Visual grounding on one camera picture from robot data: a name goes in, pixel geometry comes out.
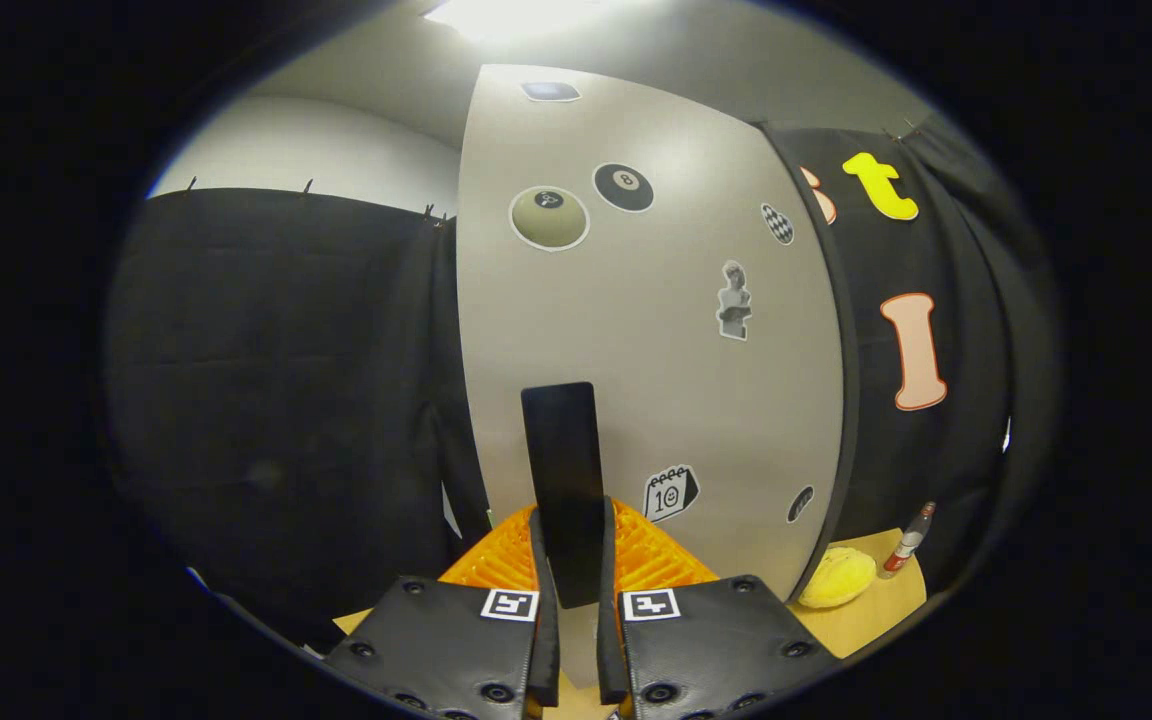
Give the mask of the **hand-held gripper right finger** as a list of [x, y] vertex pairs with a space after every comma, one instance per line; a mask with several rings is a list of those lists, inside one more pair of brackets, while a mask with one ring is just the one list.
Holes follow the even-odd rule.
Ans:
[[622, 719], [750, 719], [842, 662], [763, 579], [717, 577], [605, 498], [596, 667]]

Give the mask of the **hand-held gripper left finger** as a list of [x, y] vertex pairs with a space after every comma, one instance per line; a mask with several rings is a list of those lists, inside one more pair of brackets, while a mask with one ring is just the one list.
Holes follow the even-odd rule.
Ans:
[[559, 698], [556, 588], [539, 511], [513, 511], [438, 578], [402, 577], [326, 655], [420, 719], [539, 719]]

